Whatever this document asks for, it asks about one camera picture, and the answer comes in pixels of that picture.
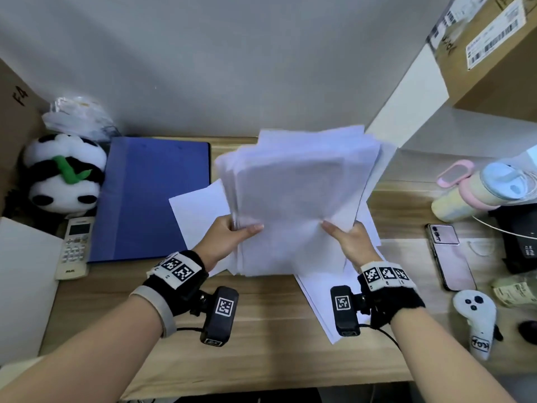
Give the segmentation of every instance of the forearm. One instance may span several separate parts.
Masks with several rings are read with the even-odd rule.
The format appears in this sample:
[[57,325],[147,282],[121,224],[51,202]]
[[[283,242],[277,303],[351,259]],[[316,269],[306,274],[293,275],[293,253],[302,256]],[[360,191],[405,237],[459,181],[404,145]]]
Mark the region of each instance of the forearm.
[[427,403],[515,403],[425,308],[402,309],[391,325]]
[[116,402],[161,333],[153,306],[131,296],[0,390],[0,401]]

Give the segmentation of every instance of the panda eye patch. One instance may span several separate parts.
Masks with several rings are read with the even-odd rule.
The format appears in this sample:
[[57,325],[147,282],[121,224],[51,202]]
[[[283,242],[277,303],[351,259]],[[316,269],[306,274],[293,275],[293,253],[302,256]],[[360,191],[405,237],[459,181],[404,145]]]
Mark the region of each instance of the panda eye patch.
[[32,203],[37,206],[50,205],[52,202],[54,202],[54,199],[47,195],[36,195],[32,197]]
[[52,141],[55,138],[56,138],[56,134],[47,134],[46,136],[39,137],[37,141],[39,141],[40,143],[44,143],[46,141]]
[[82,141],[83,141],[84,143],[88,143],[88,144],[91,144],[92,146],[97,147],[97,144],[96,144],[95,142],[93,142],[93,141],[91,141],[91,140],[88,140],[88,139],[85,139],[84,137],[81,137],[81,139],[82,139]]
[[95,195],[82,195],[78,197],[78,201],[81,203],[95,203],[97,197]]

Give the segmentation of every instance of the hand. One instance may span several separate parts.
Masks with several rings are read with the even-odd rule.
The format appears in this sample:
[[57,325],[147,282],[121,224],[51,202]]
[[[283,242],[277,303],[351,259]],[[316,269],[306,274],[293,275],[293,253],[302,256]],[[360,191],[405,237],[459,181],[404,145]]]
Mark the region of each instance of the hand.
[[262,224],[253,224],[240,230],[232,230],[232,216],[219,216],[213,222],[201,242],[194,250],[205,264],[205,270],[211,271],[216,264],[229,255],[239,243],[257,235],[263,230]]
[[361,222],[355,221],[352,229],[346,233],[335,224],[323,221],[321,224],[326,233],[336,239],[341,250],[359,271],[360,267],[369,262],[382,262],[382,258],[371,244],[366,228]]

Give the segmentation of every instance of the blue lid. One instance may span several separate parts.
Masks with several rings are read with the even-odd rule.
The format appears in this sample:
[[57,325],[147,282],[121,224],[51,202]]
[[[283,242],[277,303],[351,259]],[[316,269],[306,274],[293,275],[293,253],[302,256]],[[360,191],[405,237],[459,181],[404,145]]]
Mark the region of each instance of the blue lid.
[[481,182],[493,195],[507,201],[515,201],[528,193],[524,173],[504,163],[490,163],[481,171]]

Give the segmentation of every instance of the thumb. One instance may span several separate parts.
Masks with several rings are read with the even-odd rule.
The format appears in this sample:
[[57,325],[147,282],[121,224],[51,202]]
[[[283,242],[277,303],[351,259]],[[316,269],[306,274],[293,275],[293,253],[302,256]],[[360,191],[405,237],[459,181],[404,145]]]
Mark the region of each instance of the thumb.
[[244,242],[246,239],[252,236],[257,235],[260,231],[263,230],[264,227],[265,226],[262,223],[258,223],[246,226],[245,228],[242,228],[240,230],[236,230],[234,234],[237,244]]
[[341,241],[346,235],[344,231],[339,229],[335,224],[328,222],[327,220],[323,220],[321,226],[326,233],[336,239],[339,243],[341,243]]

